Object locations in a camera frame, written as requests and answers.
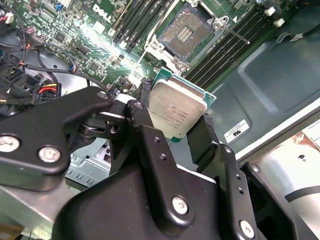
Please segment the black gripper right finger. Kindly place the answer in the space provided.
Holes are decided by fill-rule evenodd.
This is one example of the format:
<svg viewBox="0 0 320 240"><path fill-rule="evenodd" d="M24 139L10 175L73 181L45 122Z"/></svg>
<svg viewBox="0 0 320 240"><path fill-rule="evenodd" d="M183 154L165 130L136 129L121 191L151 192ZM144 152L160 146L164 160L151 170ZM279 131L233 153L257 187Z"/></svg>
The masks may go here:
<svg viewBox="0 0 320 240"><path fill-rule="evenodd" d="M302 240L304 221L261 169L238 166L233 150L220 143L205 113L187 133L197 172L218 186L219 231L223 240Z"/></svg>

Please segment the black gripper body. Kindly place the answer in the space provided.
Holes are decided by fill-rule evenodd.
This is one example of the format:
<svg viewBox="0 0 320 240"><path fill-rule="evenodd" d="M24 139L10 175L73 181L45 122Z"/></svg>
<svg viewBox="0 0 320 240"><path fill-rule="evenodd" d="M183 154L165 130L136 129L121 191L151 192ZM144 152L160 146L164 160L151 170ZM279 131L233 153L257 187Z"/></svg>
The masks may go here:
<svg viewBox="0 0 320 240"><path fill-rule="evenodd" d="M77 194L54 240L220 240L217 182L174 163L134 163Z"/></svg>

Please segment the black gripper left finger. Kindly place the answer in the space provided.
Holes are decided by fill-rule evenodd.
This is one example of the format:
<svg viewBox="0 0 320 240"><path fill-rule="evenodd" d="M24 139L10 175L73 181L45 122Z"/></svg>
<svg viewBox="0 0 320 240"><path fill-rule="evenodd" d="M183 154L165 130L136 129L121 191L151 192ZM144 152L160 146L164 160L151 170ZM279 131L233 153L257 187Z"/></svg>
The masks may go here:
<svg viewBox="0 0 320 240"><path fill-rule="evenodd" d="M143 103L114 104L107 92L91 86L1 120L0 182L38 192L56 188L70 166L79 126L97 113L107 123L99 136L118 150L110 176L132 164L176 164Z"/></svg>

